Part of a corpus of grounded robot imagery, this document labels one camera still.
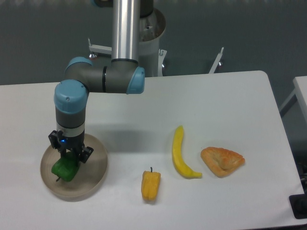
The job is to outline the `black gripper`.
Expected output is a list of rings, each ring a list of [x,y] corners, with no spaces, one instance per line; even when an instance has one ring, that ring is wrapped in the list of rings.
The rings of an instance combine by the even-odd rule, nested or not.
[[[48,139],[52,148],[60,153],[61,158],[65,157],[67,150],[69,150],[76,155],[80,162],[86,163],[94,151],[93,148],[84,145],[84,131],[77,136],[68,137],[61,130],[53,130]]]

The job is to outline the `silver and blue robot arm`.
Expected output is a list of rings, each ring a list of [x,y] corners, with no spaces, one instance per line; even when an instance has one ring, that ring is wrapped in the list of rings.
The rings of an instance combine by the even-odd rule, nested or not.
[[[95,0],[97,7],[111,7],[111,65],[93,67],[84,57],[73,58],[65,69],[65,80],[54,92],[57,129],[48,138],[64,158],[73,153],[75,164],[86,163],[94,151],[84,144],[85,113],[89,93],[141,94],[145,70],[139,66],[140,19],[154,11],[151,0]]]

